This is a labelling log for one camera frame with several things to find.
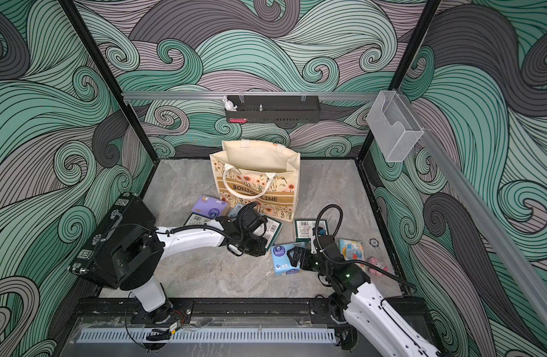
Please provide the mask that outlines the colourful splash tissue pack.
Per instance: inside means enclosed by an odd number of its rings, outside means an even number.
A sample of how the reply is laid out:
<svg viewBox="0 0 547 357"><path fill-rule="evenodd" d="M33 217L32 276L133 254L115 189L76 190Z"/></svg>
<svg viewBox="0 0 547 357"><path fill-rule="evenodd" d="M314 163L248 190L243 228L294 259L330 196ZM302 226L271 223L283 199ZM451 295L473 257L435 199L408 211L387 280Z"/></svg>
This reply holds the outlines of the colourful splash tissue pack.
<svg viewBox="0 0 547 357"><path fill-rule="evenodd" d="M350 239L339 239L338 247L345 260L364 259L364 247L362 242Z"/></svg>

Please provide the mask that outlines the green white tissue pack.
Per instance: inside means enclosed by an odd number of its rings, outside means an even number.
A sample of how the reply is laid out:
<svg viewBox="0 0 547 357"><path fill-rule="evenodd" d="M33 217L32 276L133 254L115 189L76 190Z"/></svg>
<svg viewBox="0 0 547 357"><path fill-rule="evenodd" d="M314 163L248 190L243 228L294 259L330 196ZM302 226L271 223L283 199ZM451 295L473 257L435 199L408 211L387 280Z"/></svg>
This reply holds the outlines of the green white tissue pack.
<svg viewBox="0 0 547 357"><path fill-rule="evenodd" d="M254 233L266 238L266 248L270 249L282 230L282 222L268 216L265 216L265 218L267 219L265 226L261 225Z"/></svg>

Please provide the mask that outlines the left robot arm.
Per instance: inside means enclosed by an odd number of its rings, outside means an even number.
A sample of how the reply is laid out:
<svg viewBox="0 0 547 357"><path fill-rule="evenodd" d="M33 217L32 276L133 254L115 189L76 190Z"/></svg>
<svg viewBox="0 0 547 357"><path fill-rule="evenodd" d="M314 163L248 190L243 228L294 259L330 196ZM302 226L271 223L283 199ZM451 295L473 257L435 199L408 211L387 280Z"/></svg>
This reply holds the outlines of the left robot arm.
<svg viewBox="0 0 547 357"><path fill-rule="evenodd" d="M266 254L282 223L242 208L235 217L220 216L206 223L175 228L147 228L137 224L121 225L128 232L110 248L99 248L100 272L113 273L114 281L105 286L132 293L147 313L172 310L168 297L154 276L158 264L168 257L199 248L225 247L236 257Z"/></svg>

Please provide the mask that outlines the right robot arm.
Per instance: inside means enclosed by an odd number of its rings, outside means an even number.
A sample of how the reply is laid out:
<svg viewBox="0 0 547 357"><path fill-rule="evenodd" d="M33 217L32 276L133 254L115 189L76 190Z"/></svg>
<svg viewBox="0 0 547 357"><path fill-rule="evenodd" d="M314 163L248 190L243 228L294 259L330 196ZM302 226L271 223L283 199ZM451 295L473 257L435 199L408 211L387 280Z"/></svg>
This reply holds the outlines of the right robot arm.
<svg viewBox="0 0 547 357"><path fill-rule="evenodd" d="M291 266L316 272L327 279L334 293L333 318L361 333L382 356L441 356L386 301L361 268L360 260L345 260L332 236L314 239L315 252L297 246L286 251Z"/></svg>

